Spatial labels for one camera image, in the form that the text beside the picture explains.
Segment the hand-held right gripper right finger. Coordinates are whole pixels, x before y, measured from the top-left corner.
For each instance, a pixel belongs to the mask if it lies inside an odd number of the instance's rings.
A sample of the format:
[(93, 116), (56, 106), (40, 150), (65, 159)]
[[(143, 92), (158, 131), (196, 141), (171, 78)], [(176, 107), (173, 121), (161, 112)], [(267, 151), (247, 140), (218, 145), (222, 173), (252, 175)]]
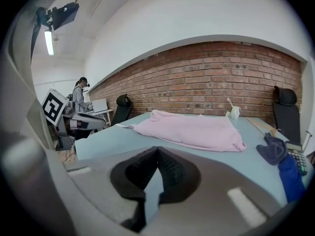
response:
[(182, 152), (157, 148), (157, 168), (162, 177), (160, 203), (180, 203), (190, 197), (201, 183), (201, 172)]

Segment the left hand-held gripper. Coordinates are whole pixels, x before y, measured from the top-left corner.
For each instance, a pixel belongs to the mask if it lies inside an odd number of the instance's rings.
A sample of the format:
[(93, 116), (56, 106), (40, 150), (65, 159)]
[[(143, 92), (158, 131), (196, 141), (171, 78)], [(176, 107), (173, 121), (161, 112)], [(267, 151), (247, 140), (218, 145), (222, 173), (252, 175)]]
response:
[(106, 125), (104, 119), (83, 116), (79, 119), (74, 101), (50, 89), (43, 100), (42, 108), (46, 120), (57, 137), (56, 150), (70, 150), (74, 144), (77, 129), (94, 130)]

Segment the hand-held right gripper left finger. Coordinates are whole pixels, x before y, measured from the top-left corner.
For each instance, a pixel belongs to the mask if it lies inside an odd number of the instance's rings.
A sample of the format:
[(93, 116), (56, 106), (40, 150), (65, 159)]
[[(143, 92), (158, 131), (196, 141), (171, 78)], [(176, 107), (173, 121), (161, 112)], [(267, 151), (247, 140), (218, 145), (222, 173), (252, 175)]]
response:
[(146, 226), (144, 190), (157, 168), (158, 148), (151, 147), (118, 163), (111, 170), (110, 181), (119, 195), (137, 202), (133, 216), (121, 223), (134, 232), (140, 232)]

